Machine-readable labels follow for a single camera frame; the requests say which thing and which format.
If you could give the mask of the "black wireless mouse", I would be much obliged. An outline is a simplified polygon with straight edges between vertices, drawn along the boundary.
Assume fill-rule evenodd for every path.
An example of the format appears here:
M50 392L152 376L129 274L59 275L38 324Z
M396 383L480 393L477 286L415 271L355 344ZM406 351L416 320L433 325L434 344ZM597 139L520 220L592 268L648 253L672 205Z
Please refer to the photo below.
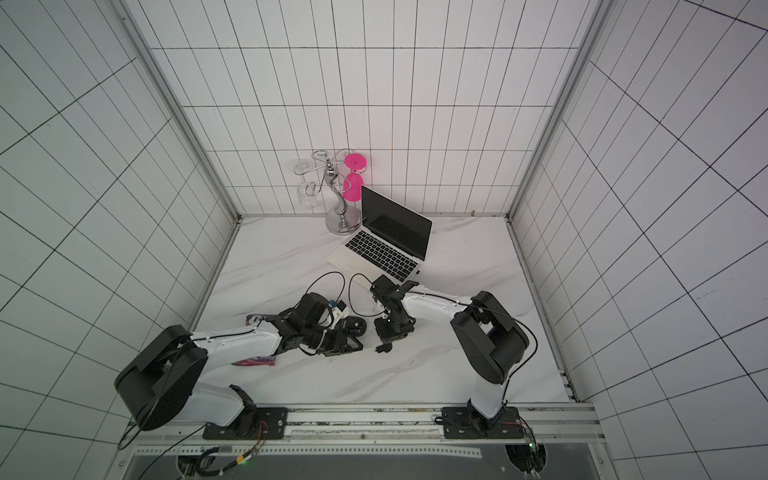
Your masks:
M347 333L354 338L359 338L366 333L367 322L359 317L348 317L346 319Z

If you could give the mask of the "silver laptop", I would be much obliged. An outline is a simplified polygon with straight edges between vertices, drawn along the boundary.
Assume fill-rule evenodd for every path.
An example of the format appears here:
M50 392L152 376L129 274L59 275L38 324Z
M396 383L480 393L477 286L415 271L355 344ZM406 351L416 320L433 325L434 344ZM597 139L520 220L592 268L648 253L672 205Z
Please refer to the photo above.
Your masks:
M426 260L433 222L364 186L361 227L327 257L329 264L360 282L381 275L401 284Z

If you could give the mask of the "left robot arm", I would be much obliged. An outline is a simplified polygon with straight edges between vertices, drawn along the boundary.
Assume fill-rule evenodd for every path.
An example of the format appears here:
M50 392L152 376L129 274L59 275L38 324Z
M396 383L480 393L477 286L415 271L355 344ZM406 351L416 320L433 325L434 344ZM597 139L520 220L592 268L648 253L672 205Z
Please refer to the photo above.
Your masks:
M250 314L243 327L219 332L165 328L116 377L114 387L141 431L203 423L209 438L246 439L262 421L239 386L211 383L214 372L302 347L338 356L362 350L364 319L317 293L276 315Z

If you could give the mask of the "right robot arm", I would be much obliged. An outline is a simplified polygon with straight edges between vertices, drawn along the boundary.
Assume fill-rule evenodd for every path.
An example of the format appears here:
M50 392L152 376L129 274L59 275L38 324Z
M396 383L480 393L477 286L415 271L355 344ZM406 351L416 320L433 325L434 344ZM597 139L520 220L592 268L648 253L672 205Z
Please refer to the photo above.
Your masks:
M475 383L466 405L445 407L435 418L446 439L534 441L518 410L509 409L505 400L511 376L529 360L525 352L534 334L493 294L450 296L412 280L396 284L385 275L372 282L370 293L383 309L374 319L381 340L377 352L390 352L394 342L414 332L419 320L448 323L458 339L475 372Z

